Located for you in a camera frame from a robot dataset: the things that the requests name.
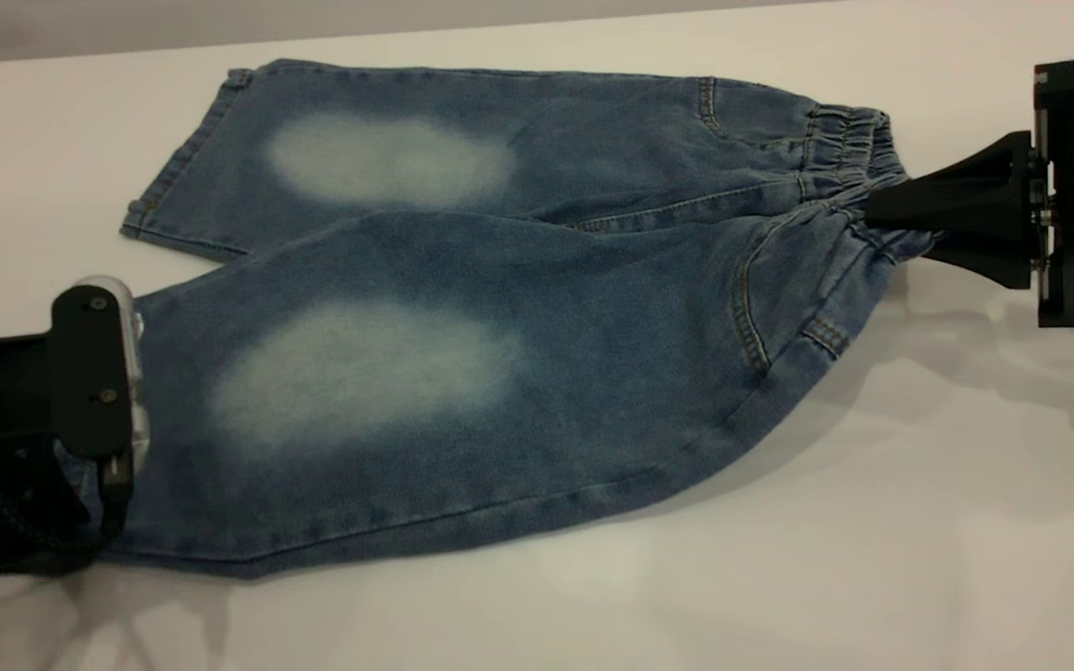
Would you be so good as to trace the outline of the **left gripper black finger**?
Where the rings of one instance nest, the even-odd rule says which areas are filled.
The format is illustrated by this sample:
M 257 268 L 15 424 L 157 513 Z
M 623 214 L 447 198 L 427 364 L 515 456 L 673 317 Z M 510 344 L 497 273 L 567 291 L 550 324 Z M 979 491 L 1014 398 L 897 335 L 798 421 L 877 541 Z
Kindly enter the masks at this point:
M 99 497 L 103 506 L 101 533 L 118 538 L 124 533 L 129 505 L 135 486 L 135 458 L 120 454 L 99 462 Z

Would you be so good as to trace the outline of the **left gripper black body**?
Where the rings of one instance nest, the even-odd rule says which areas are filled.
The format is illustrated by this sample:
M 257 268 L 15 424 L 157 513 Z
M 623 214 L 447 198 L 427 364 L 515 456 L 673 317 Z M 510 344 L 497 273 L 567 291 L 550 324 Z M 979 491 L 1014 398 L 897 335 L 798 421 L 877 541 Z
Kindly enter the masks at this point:
M 101 551 L 57 458 L 49 382 L 39 336 L 0 339 L 0 572 L 66 577 Z

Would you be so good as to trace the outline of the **right gripper white-marked black finger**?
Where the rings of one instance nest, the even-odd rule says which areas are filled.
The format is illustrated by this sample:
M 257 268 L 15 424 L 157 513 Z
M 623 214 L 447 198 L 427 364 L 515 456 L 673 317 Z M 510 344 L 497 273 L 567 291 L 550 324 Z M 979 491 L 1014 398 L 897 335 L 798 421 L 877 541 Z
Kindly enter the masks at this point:
M 1010 290 L 1031 288 L 1031 258 L 1020 242 L 950 232 L 934 242 L 929 259 L 975 273 Z

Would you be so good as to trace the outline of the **right gripper plain black finger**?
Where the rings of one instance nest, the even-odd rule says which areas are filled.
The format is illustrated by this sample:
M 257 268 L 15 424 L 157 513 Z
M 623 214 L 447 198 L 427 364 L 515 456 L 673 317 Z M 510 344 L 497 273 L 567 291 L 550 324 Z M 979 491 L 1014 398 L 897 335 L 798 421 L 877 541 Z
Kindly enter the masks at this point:
M 868 199 L 868 227 L 912 232 L 1022 234 L 1028 222 L 1028 130 L 1007 133 L 956 164 L 882 188 Z

